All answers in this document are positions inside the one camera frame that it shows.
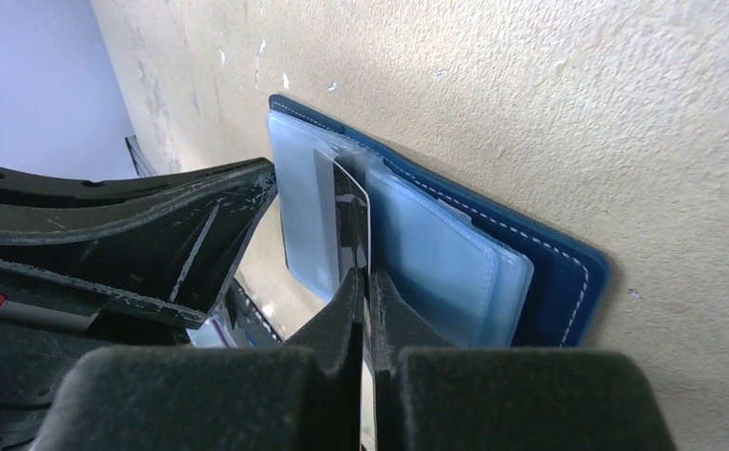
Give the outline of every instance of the navy blue leather cover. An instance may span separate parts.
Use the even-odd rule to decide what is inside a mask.
[[[473,225],[534,262],[512,346],[576,346],[597,310],[610,267],[598,250],[434,174],[383,143],[284,96],[270,98],[278,111],[358,142],[383,157],[396,174],[473,218]]]

